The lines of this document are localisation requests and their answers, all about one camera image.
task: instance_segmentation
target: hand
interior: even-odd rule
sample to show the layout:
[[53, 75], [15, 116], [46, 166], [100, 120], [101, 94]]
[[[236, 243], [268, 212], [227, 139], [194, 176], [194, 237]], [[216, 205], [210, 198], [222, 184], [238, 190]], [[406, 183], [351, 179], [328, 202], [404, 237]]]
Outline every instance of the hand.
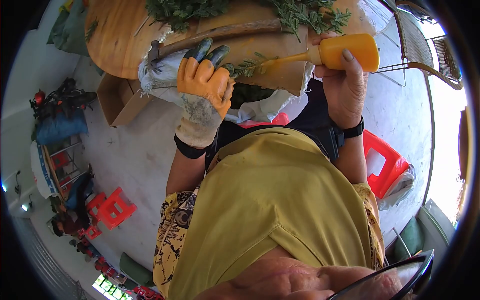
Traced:
[[230, 53], [230, 47], [220, 46], [207, 55], [212, 39], [206, 38], [188, 51], [180, 63], [177, 86], [183, 99], [183, 114], [176, 135], [189, 146], [211, 145], [216, 131], [231, 106], [233, 85], [230, 79], [233, 65], [218, 68]]
[[[312, 44], [319, 45], [323, 39], [336, 36], [333, 32], [324, 33]], [[368, 73], [363, 72], [357, 59], [347, 49], [342, 51], [341, 62], [345, 71], [320, 65], [315, 67], [315, 76], [323, 78], [330, 118], [341, 129], [348, 129], [360, 123], [367, 95]]]

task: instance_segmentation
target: work glove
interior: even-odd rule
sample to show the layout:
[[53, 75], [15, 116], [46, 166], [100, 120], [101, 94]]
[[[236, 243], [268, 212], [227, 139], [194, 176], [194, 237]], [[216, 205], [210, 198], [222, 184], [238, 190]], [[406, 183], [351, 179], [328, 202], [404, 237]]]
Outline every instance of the work glove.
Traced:
[[185, 144], [204, 148], [213, 143], [216, 132], [231, 106], [234, 66], [218, 67], [230, 53], [220, 46], [210, 54], [213, 40], [206, 38], [188, 51], [180, 63], [177, 87], [183, 100], [180, 126], [175, 133]]

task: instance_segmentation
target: cardboard box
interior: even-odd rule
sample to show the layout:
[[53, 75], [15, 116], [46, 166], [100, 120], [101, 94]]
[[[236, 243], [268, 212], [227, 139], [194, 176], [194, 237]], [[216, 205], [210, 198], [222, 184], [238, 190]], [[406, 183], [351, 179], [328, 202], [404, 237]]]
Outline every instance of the cardboard box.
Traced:
[[97, 90], [98, 101], [111, 127], [127, 125], [153, 98], [140, 98], [140, 81], [105, 74]]

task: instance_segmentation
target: concrete floor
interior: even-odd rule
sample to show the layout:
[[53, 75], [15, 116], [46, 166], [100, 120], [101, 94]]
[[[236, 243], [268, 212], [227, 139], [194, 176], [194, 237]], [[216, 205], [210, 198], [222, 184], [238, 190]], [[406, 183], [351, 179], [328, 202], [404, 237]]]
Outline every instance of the concrete floor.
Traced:
[[[399, 44], [395, 22], [385, 29]], [[400, 49], [383, 35], [376, 38], [381, 48], [381, 66], [400, 63]], [[81, 58], [75, 71], [78, 86], [96, 91], [101, 77]], [[388, 74], [403, 82], [403, 73]], [[428, 94], [423, 74], [407, 70], [407, 87], [400, 87], [378, 74], [370, 76], [365, 102], [365, 127], [378, 135], [415, 166], [417, 181], [410, 198], [399, 206], [380, 213], [380, 225], [387, 246], [421, 206], [430, 166], [431, 123]], [[110, 195], [122, 187], [138, 206], [131, 218], [113, 231], [100, 223], [103, 234], [93, 241], [95, 247], [114, 267], [126, 252], [152, 270], [160, 207], [176, 146], [173, 136], [181, 108], [163, 100], [154, 100], [129, 125], [108, 126], [98, 102], [85, 116], [90, 133], [82, 136], [83, 155], [95, 171], [96, 192]]]

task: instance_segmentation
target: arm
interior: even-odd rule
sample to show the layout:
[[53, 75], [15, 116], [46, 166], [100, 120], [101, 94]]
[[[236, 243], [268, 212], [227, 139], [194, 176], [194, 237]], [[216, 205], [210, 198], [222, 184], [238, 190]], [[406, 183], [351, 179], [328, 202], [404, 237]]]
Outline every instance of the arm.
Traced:
[[338, 159], [333, 165], [342, 172], [351, 184], [367, 182], [367, 161], [363, 151], [363, 135], [345, 139], [338, 150]]
[[183, 57], [177, 76], [179, 95], [184, 109], [176, 137], [186, 144], [183, 154], [179, 149], [173, 158], [167, 181], [167, 196], [176, 192], [194, 191], [205, 176], [205, 154], [191, 156], [192, 148], [205, 149], [214, 141], [218, 127], [231, 106], [234, 67], [226, 64], [218, 67], [230, 52], [228, 46], [220, 46], [208, 54], [213, 40], [204, 39], [196, 49]]
[[[322, 39], [335, 36], [334, 33], [322, 34], [313, 44], [318, 45]], [[367, 94], [368, 73], [363, 72], [359, 62], [347, 49], [343, 50], [341, 60], [345, 71], [316, 66], [315, 75], [324, 81], [328, 115], [340, 129], [348, 129], [360, 123]], [[339, 148], [338, 154], [339, 158], [333, 164], [351, 184], [367, 182], [363, 136], [345, 139], [345, 145]]]
[[205, 154], [197, 159], [185, 157], [178, 149], [167, 181], [167, 195], [193, 191], [205, 176]]

